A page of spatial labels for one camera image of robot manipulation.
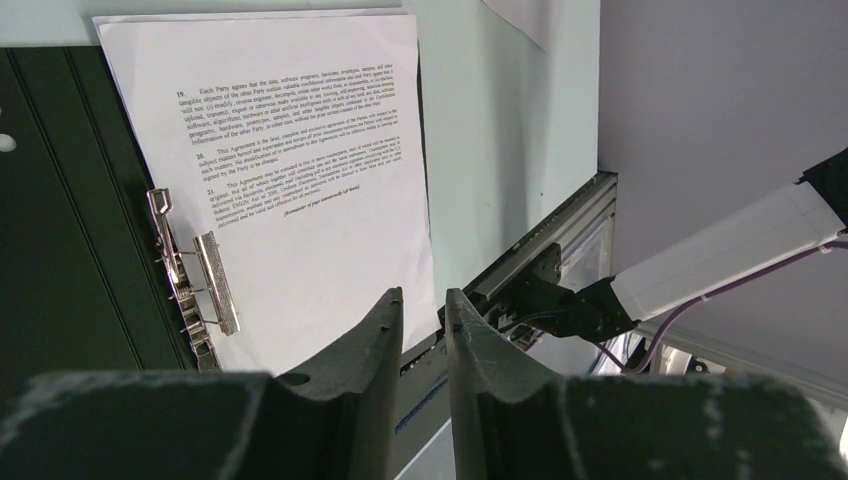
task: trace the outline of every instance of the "white paper sheet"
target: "white paper sheet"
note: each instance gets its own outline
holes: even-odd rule
[[[559,20],[564,1],[483,0],[483,3],[549,52],[554,42],[554,27]]]
[[[177,245],[186,248],[193,236],[209,230],[220,244],[242,328],[230,337],[210,328],[226,370],[279,374],[297,366],[352,328],[393,286],[404,289],[405,349],[438,328],[414,17],[109,23],[99,27],[99,34],[154,183],[171,189],[175,211],[169,220]],[[365,67],[377,70],[368,72],[371,77],[344,73]],[[340,72],[348,80],[338,87],[311,85],[310,92],[300,93],[309,81],[339,78],[322,76],[328,72]],[[313,74],[318,77],[302,78]],[[266,84],[248,83],[259,81]],[[301,86],[288,88],[295,83]],[[248,86],[238,89],[240,84]],[[392,85],[394,96],[389,96]],[[278,86],[286,88],[269,91]],[[285,124],[304,118],[309,107],[287,110],[305,102],[304,95],[314,97],[309,102],[328,98],[331,94],[323,87],[335,92],[336,99],[315,104],[308,119]],[[349,96],[341,101],[347,105],[360,87],[371,89],[361,98],[364,108],[319,118],[336,108],[338,95]],[[273,97],[290,90],[295,95]],[[244,96],[233,96],[236,91]],[[247,99],[253,102],[236,103]],[[283,99],[289,103],[268,106]],[[324,106],[332,108],[319,112]],[[268,108],[280,111],[269,113]],[[187,120],[190,115],[197,118]],[[268,123],[248,124],[266,117]],[[236,120],[223,127],[242,127],[198,126],[228,118]],[[319,135],[314,129],[322,125]],[[210,140],[227,134],[229,138]],[[300,188],[289,189],[292,183],[286,182],[301,185],[310,172],[320,178],[344,168],[344,162],[352,168],[361,156],[368,159],[359,162],[364,168],[341,175],[357,173],[324,177],[328,183],[304,186],[300,192],[305,196],[288,197],[283,204],[287,191]],[[306,162],[312,160],[314,169],[307,171]],[[221,170],[225,164],[230,165]],[[256,166],[237,171],[250,164]],[[213,178],[218,174],[226,175]],[[307,194],[315,189],[320,191]],[[225,193],[230,196],[222,199]],[[230,217],[255,205],[257,196],[264,208],[278,206]],[[234,219],[240,220],[229,224]],[[192,270],[192,281],[202,282]]]
[[[342,10],[294,10],[276,12],[163,13],[158,15],[110,15],[94,17],[95,28],[108,23],[194,22],[209,20],[263,20],[273,18],[368,17],[406,15],[402,8],[351,8]]]

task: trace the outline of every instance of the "wire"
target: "wire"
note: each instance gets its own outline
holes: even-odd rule
[[[842,250],[848,250],[848,242],[830,242],[830,243],[826,243],[826,244],[822,245],[822,247],[824,247],[825,249],[837,248],[837,249],[842,249]],[[681,304],[679,307],[674,309],[673,312],[671,312],[671,314],[660,325],[660,328],[657,329],[657,333],[654,334],[654,339],[651,341],[651,346],[648,347],[648,351],[645,353],[645,358],[643,358],[642,361],[639,362],[639,365],[637,365],[636,368],[633,368],[633,369],[627,368],[624,365],[624,363],[622,363],[621,360],[619,360],[615,356],[615,354],[613,354],[611,351],[609,351],[609,349],[606,348],[604,345],[601,345],[599,343],[595,343],[595,346],[598,347],[598,349],[601,352],[603,352],[604,355],[609,357],[609,359],[612,360],[612,362],[617,367],[621,368],[622,373],[642,373],[643,371],[645,371],[645,368],[648,366],[648,364],[654,358],[654,355],[656,355],[657,349],[659,348],[660,344],[662,343],[662,338],[663,338],[663,336],[665,336],[665,333],[668,331],[669,328],[671,328],[671,325],[674,323],[675,320],[677,320],[680,317],[680,315],[683,314],[683,312],[685,312],[689,308],[691,308],[691,307],[693,307],[693,306],[695,306],[695,305],[697,305],[697,304],[699,304],[699,303],[701,303],[705,300],[709,300],[713,297],[721,295],[722,293],[729,292],[729,291],[731,291],[731,290],[733,290],[737,287],[741,287],[742,285],[748,284],[750,282],[753,282],[754,280],[765,277],[766,275],[768,275],[770,273],[776,272],[777,270],[780,270],[781,268],[783,268],[787,265],[791,265],[791,264],[793,264],[793,263],[795,263],[799,260],[802,260],[804,258],[807,258],[810,255],[813,255],[813,254],[815,254],[816,252],[819,252],[819,251],[822,251],[821,247],[812,248],[810,250],[795,254],[795,255],[793,255],[789,258],[786,258],[784,260],[781,260],[781,261],[775,263],[774,265],[770,265],[770,266],[768,266],[768,267],[766,267],[762,270],[756,271],[752,274],[749,274],[745,277],[742,277],[739,280],[736,280],[735,282],[730,282],[723,287],[719,287],[719,288],[717,288],[717,289],[715,289],[715,290],[713,290],[713,291],[711,291],[711,292],[709,292],[705,295],[702,295],[702,296],[697,297],[697,298],[693,298],[692,300],[689,300],[688,302]]]
[[[525,315],[525,316],[519,318],[518,320],[510,323],[509,325],[499,328],[498,333],[506,333],[506,332],[512,330],[514,327],[517,327],[517,326],[522,325],[522,324],[527,323],[527,322],[532,322],[533,320],[541,320],[543,318],[555,318],[559,315],[564,315],[564,314],[565,314],[565,310],[550,310],[550,311],[547,311],[547,312],[538,312],[538,313],[532,313],[530,315]]]

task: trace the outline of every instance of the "black mount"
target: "black mount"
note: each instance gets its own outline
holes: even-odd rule
[[[612,290],[612,277],[577,293],[559,286],[561,255],[559,244],[552,244],[504,290],[501,299],[515,311],[516,321],[555,337],[579,336],[589,342],[603,342],[636,328],[639,322],[627,315]],[[552,314],[522,321],[546,312]]]
[[[848,226],[848,149],[805,171],[803,179]]]

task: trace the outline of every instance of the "purple cable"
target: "purple cable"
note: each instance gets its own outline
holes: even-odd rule
[[[822,245],[822,247],[848,250],[848,242],[830,242],[830,243],[826,243],[826,244]],[[662,337],[665,335],[665,332],[667,332],[668,329],[671,328],[671,325],[674,323],[674,321],[677,320],[677,318],[680,317],[680,315],[683,312],[685,312],[686,310],[688,310],[690,307],[703,302],[705,299],[709,300],[713,297],[721,295],[722,293],[729,292],[729,291],[733,290],[734,288],[741,287],[742,285],[753,282],[754,280],[757,280],[758,278],[765,277],[766,275],[768,275],[772,272],[775,272],[777,270],[780,270],[781,268],[783,268],[787,265],[791,265],[791,264],[797,262],[798,260],[802,260],[804,258],[807,258],[810,255],[813,255],[814,253],[820,251],[820,249],[822,247],[812,248],[812,249],[807,250],[805,252],[795,254],[795,255],[793,255],[789,258],[786,258],[784,260],[781,260],[781,261],[775,263],[774,265],[770,265],[770,266],[768,266],[768,267],[766,267],[762,270],[756,271],[752,274],[749,274],[745,277],[742,277],[739,280],[736,280],[735,282],[730,282],[723,287],[719,287],[719,288],[717,288],[717,289],[715,289],[711,292],[708,292],[701,297],[693,298],[692,300],[689,300],[688,302],[681,304],[676,309],[674,309],[673,312],[671,312],[671,314],[668,316],[668,318],[666,318],[663,321],[662,325],[660,325],[660,328],[657,329],[657,333],[654,334],[654,339],[651,341],[651,346],[648,347],[648,351],[645,353],[645,358],[643,358],[642,361],[639,362],[639,365],[637,365],[636,368],[634,368],[632,370],[627,368],[624,365],[624,363],[621,362],[621,360],[616,358],[616,356],[612,352],[610,352],[607,347],[605,347],[605,346],[603,346],[599,343],[596,343],[595,346],[598,347],[598,349],[600,349],[600,351],[602,351],[604,353],[604,355],[609,357],[609,359],[612,360],[612,362],[614,364],[616,364],[616,366],[621,368],[622,373],[642,373],[643,371],[645,371],[645,367],[648,366],[648,363],[651,362],[651,360],[654,358],[654,355],[657,353],[657,348],[659,348],[660,343],[661,343],[660,341],[662,340]]]

